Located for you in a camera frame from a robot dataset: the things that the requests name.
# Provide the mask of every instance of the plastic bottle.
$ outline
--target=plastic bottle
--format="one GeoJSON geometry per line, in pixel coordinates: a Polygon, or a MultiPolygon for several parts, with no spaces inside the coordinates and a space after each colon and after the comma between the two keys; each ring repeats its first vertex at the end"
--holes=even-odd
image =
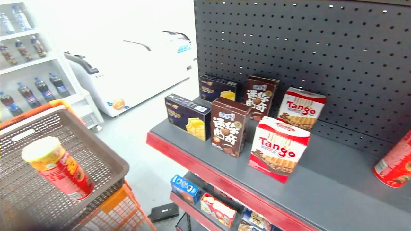
{"type": "Polygon", "coordinates": [[[23,11],[21,11],[21,9],[18,6],[16,5],[12,6],[12,12],[22,30],[33,29],[33,27],[31,27],[30,23],[28,22],[27,17],[25,16],[23,11]]]}
{"type": "Polygon", "coordinates": [[[47,84],[44,81],[41,81],[38,77],[34,78],[36,80],[36,87],[39,89],[39,91],[42,93],[43,98],[47,101],[50,102],[52,100],[55,100],[54,95],[50,92],[48,89],[47,84]]]}
{"type": "Polygon", "coordinates": [[[24,59],[25,59],[26,62],[33,60],[33,58],[31,57],[30,53],[27,51],[27,48],[26,48],[26,47],[24,46],[24,44],[23,44],[20,40],[18,40],[18,39],[16,39],[16,47],[17,47],[18,51],[20,52],[21,56],[24,57],[24,59]]]}
{"type": "Polygon", "coordinates": [[[33,92],[27,86],[23,86],[20,82],[18,82],[17,85],[19,86],[18,92],[20,92],[20,94],[26,99],[31,108],[41,106],[41,103],[36,99],[33,92]]]}
{"type": "Polygon", "coordinates": [[[18,116],[23,113],[14,102],[14,99],[9,95],[5,95],[2,91],[0,92],[0,101],[7,107],[13,116],[18,116]]]}
{"type": "Polygon", "coordinates": [[[16,32],[13,24],[10,22],[9,17],[7,17],[5,13],[0,13],[0,21],[3,24],[4,29],[6,30],[6,33],[8,35],[14,34],[16,32]]]}
{"type": "Polygon", "coordinates": [[[63,81],[53,73],[49,73],[49,75],[51,76],[50,82],[57,88],[58,94],[63,98],[70,96],[70,92],[64,86],[63,81]]]}
{"type": "Polygon", "coordinates": [[[46,57],[46,52],[44,51],[43,45],[37,38],[33,35],[31,38],[31,44],[33,44],[34,49],[37,51],[37,54],[40,58],[46,57]]]}
{"type": "Polygon", "coordinates": [[[13,57],[9,49],[3,43],[0,43],[0,51],[3,57],[10,63],[11,66],[17,64],[16,59],[13,57]]]}

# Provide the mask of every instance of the brown plastic basket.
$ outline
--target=brown plastic basket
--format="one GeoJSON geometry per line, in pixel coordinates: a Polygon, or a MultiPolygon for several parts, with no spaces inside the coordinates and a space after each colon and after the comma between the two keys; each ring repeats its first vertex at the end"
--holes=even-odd
{"type": "Polygon", "coordinates": [[[31,110],[2,123],[0,129],[5,127],[9,131],[0,136],[1,230],[71,230],[124,183],[128,163],[89,131],[64,101],[31,110]],[[66,109],[53,108],[58,105],[66,109]],[[16,136],[31,132],[15,141],[16,136]],[[21,150],[46,136],[58,137],[95,182],[88,198],[72,201],[22,160],[21,150]]]}

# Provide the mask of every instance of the red can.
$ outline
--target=red can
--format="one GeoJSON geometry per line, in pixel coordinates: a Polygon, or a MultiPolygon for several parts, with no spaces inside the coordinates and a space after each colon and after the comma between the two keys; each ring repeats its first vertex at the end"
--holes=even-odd
{"type": "Polygon", "coordinates": [[[374,167],[384,184],[399,188],[411,180],[411,130],[374,167]]]}
{"type": "Polygon", "coordinates": [[[74,201],[85,199],[93,191],[90,177],[56,137],[32,142],[23,148],[21,157],[74,201]]]}

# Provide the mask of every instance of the floor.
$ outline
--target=floor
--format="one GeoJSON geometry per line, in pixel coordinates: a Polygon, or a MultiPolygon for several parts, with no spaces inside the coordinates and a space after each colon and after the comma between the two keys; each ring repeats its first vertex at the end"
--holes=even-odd
{"type": "MultiPolygon", "coordinates": [[[[184,175],[187,169],[169,159],[145,143],[147,132],[167,118],[164,97],[170,93],[187,99],[195,99],[198,92],[198,79],[191,77],[140,105],[111,118],[102,113],[105,123],[103,130],[96,135],[124,158],[130,165],[126,175],[134,195],[145,213],[151,208],[171,203],[170,179],[184,175]]],[[[177,218],[156,223],[158,231],[175,230],[177,218]]]]}

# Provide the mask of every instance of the blue box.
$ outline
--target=blue box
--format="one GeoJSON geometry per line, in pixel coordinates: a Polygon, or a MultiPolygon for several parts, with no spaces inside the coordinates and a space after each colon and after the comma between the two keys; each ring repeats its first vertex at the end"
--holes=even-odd
{"type": "Polygon", "coordinates": [[[183,197],[190,204],[197,204],[200,200],[200,189],[181,176],[175,175],[170,183],[172,191],[183,197]]]}
{"type": "Polygon", "coordinates": [[[258,213],[251,211],[250,209],[244,209],[242,213],[242,224],[240,226],[248,228],[249,230],[258,231],[277,231],[279,230],[275,225],[271,224],[268,220],[261,217],[258,213]]]}

